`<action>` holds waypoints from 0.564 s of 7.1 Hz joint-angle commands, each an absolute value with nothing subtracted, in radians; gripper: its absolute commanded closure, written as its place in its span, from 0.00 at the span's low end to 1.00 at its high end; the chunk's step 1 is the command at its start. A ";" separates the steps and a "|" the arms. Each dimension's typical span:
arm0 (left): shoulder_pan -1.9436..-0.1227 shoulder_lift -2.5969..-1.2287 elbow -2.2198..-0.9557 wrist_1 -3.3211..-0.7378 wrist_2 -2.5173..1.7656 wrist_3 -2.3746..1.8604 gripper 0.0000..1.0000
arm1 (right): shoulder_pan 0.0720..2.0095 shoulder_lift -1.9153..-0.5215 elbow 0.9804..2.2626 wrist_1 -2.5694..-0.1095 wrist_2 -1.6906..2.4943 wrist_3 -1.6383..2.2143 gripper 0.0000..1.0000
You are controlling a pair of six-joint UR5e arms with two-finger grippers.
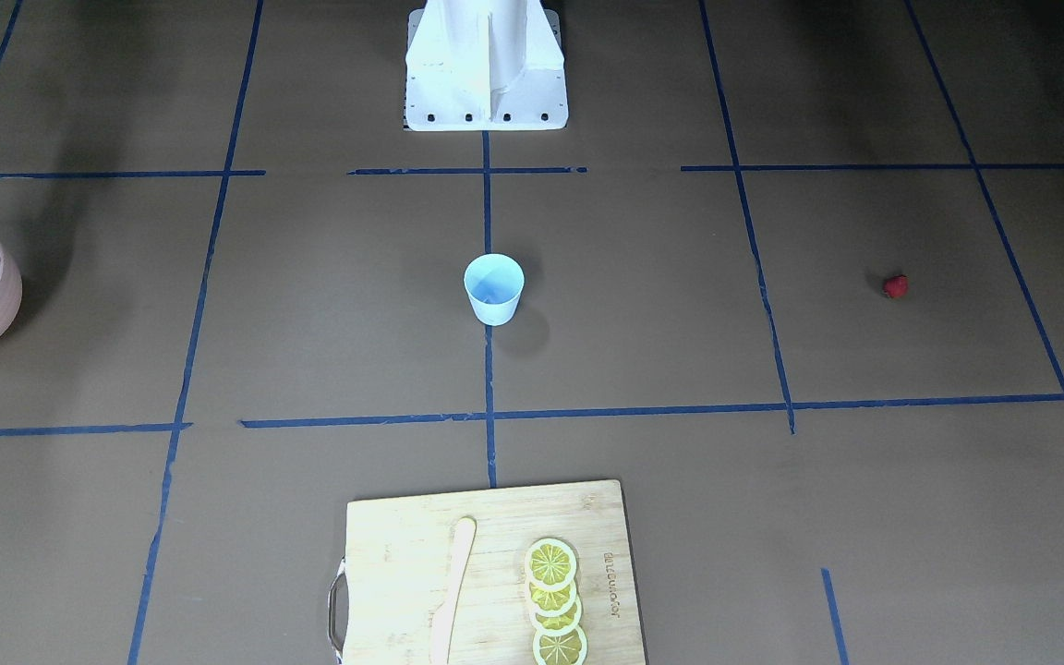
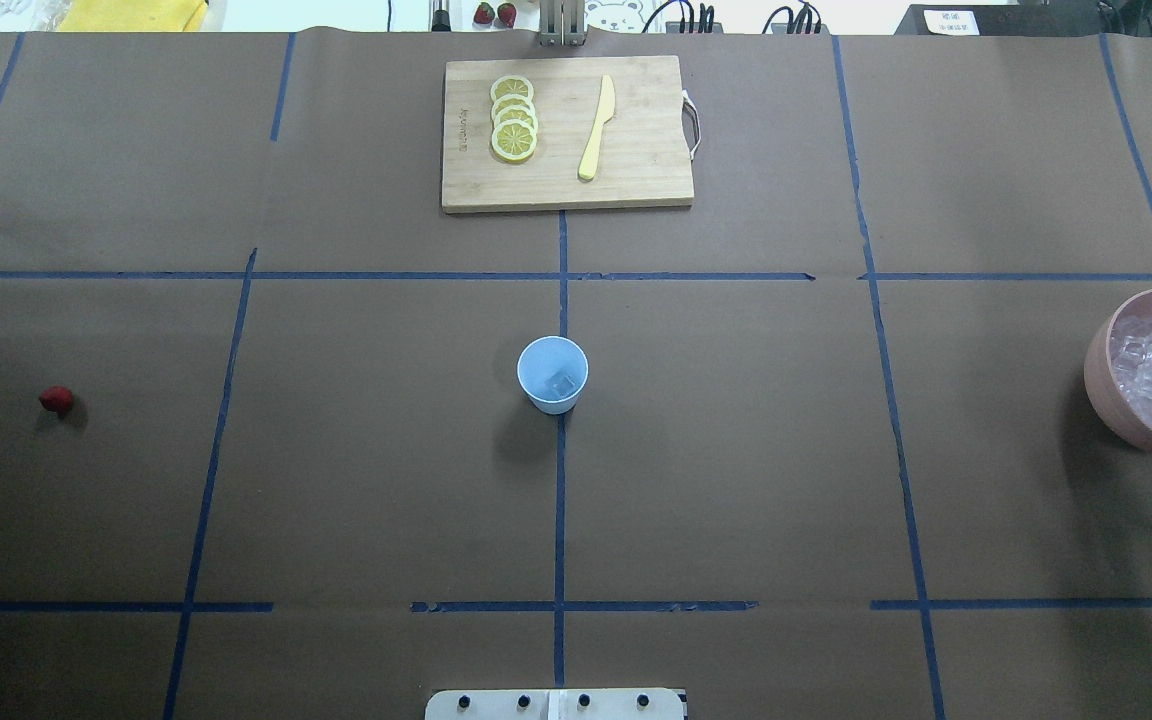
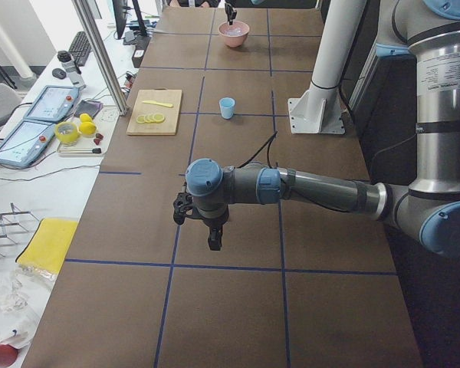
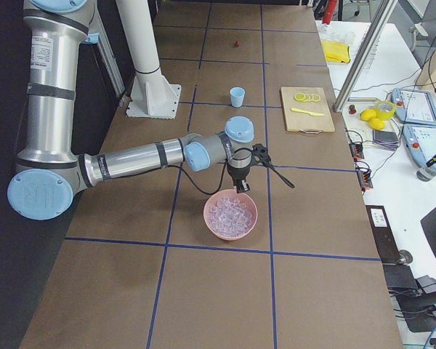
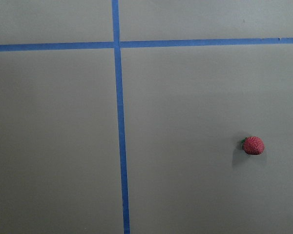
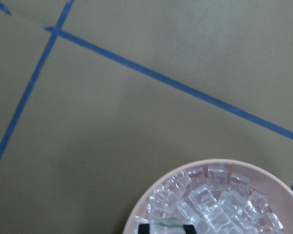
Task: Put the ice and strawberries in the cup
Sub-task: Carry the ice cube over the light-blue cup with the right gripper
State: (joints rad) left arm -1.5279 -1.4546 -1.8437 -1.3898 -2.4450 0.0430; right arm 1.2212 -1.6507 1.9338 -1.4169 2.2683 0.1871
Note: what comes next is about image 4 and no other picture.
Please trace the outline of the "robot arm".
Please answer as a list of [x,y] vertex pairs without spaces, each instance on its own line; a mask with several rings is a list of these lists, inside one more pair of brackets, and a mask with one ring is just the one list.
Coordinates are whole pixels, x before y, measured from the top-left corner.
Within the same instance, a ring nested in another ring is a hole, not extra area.
[[73,154],[71,143],[79,47],[104,31],[97,2],[23,4],[23,19],[32,32],[28,130],[7,188],[10,206],[23,217],[50,220],[66,211],[77,193],[100,182],[181,163],[194,172],[221,163],[237,192],[250,188],[246,178],[254,165],[254,125],[244,116],[232,117],[208,137],[192,133],[140,145],[148,127],[176,116],[182,88],[161,72],[148,3],[119,1],[117,8],[136,70],[123,106],[128,120],[115,116],[102,153],[91,156]]

